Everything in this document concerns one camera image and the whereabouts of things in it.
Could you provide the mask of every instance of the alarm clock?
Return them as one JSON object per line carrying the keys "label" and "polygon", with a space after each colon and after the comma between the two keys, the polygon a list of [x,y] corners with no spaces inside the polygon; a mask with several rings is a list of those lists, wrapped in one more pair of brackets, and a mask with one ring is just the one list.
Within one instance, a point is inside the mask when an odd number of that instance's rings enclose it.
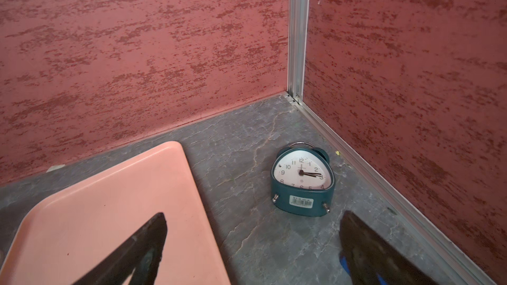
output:
{"label": "alarm clock", "polygon": [[318,217],[329,213],[335,184],[329,155],[305,142],[281,149],[271,169],[273,203],[296,215]]}

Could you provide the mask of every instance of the marble tabletop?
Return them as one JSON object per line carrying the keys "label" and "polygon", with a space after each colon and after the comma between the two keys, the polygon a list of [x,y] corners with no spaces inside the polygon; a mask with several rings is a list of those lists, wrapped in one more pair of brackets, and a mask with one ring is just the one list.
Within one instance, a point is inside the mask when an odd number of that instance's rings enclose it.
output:
{"label": "marble tabletop", "polygon": [[[345,210],[437,283],[452,283],[387,203],[281,95],[1,187],[1,262],[22,218],[39,201],[166,141],[185,150],[232,284],[352,284],[339,263]],[[271,202],[276,153],[299,141],[331,157],[337,185],[331,212],[323,217],[292,215]]]}

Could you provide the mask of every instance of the barcode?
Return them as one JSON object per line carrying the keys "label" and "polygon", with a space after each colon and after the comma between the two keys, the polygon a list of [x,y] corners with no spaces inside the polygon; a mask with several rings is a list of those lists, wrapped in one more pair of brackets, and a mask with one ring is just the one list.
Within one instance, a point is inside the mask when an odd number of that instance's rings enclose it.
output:
{"label": "barcode", "polygon": [[310,198],[302,198],[291,195],[289,197],[289,204],[292,206],[302,207],[302,208],[312,208],[313,207],[313,199]]}

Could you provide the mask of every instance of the distressed red wallpaper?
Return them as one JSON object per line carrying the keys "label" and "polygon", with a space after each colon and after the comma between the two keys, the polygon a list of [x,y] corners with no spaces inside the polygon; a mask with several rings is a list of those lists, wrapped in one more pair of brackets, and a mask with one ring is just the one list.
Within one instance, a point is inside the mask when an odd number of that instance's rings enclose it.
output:
{"label": "distressed red wallpaper", "polygon": [[507,284],[507,0],[310,0],[304,102]]}
{"label": "distressed red wallpaper", "polygon": [[0,184],[287,87],[288,0],[0,0]]}

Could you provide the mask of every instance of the pink tray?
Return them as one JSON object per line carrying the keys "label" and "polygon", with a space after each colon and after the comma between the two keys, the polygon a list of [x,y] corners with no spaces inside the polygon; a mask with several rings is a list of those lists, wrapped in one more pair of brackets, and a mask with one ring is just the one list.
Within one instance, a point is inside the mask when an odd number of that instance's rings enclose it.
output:
{"label": "pink tray", "polygon": [[23,219],[0,284],[70,285],[155,213],[167,238],[155,284],[230,284],[178,142],[166,142],[37,204]]}

